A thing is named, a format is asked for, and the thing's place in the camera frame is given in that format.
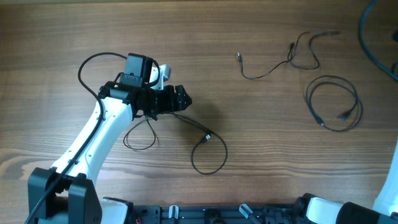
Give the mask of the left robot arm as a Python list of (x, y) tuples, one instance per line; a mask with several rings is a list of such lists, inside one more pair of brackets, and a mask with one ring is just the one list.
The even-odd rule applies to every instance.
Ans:
[(153, 58), (129, 53), (125, 69), (94, 92), (96, 106), (68, 150), (49, 169), (29, 176), (26, 223), (140, 223), (131, 202), (99, 199), (95, 183), (120, 134), (139, 117), (187, 109), (192, 99), (181, 85), (164, 83), (170, 69)]

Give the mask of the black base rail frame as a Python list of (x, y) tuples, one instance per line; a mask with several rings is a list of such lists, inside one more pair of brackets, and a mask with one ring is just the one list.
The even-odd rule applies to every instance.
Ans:
[(267, 205), (249, 207), (244, 205), (222, 207), (179, 207), (172, 205), (139, 205), (127, 211), (127, 223), (132, 224), (212, 224), (212, 223), (310, 223), (293, 205)]

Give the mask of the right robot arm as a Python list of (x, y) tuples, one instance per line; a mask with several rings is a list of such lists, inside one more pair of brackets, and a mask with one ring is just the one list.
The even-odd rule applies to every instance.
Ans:
[(371, 204), (303, 194), (295, 201), (293, 216), (307, 223), (397, 224), (397, 146), (387, 176)]

